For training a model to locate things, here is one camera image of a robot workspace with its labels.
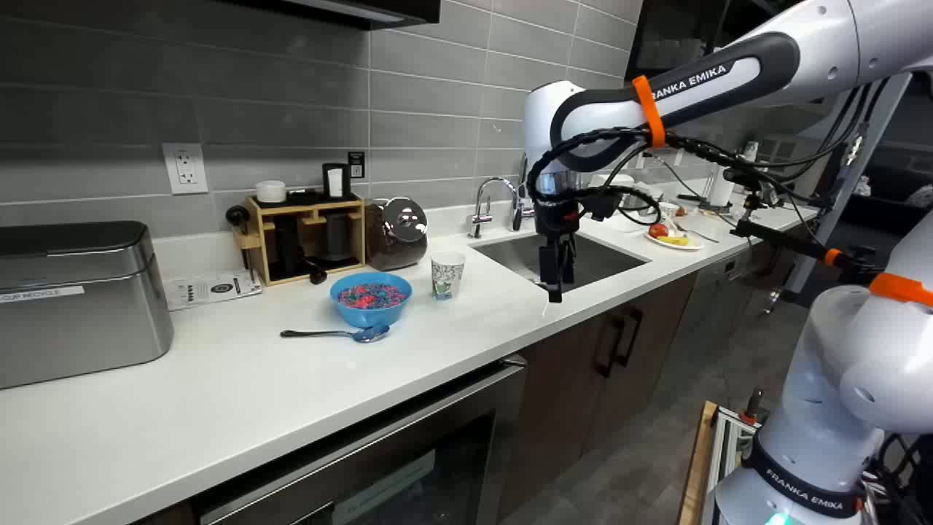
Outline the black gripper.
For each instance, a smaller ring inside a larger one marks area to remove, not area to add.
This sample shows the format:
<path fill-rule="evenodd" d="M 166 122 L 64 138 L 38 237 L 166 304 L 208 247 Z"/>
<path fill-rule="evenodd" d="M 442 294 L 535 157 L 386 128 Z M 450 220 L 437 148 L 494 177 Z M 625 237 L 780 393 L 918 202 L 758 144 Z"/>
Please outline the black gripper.
<path fill-rule="evenodd" d="M 539 281 L 545 284 L 548 304 L 564 304 L 574 268 L 577 227 L 580 214 L 574 199 L 536 203 Z"/>

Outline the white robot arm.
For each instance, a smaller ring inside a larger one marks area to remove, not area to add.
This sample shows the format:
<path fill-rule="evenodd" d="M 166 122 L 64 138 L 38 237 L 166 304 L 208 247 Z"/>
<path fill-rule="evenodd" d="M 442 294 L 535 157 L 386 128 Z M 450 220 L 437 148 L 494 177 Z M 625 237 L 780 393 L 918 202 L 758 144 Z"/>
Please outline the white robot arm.
<path fill-rule="evenodd" d="M 603 220 L 617 186 L 601 173 L 640 148 L 706 152 L 675 128 L 748 103 L 800 103 L 844 93 L 933 59 L 933 0 L 800 0 L 726 46 L 598 90 L 548 81 L 525 98 L 525 186 L 536 214 L 539 285 L 561 304 L 574 276 L 580 214 Z"/>

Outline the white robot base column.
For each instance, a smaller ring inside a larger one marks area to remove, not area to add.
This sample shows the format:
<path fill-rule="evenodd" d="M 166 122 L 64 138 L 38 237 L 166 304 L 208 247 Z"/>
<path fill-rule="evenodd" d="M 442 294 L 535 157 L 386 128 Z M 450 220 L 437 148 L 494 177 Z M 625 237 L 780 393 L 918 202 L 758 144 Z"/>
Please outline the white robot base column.
<path fill-rule="evenodd" d="M 933 432 L 933 214 L 867 285 L 825 290 L 781 399 L 713 492 L 722 525 L 862 525 L 886 435 Z"/>

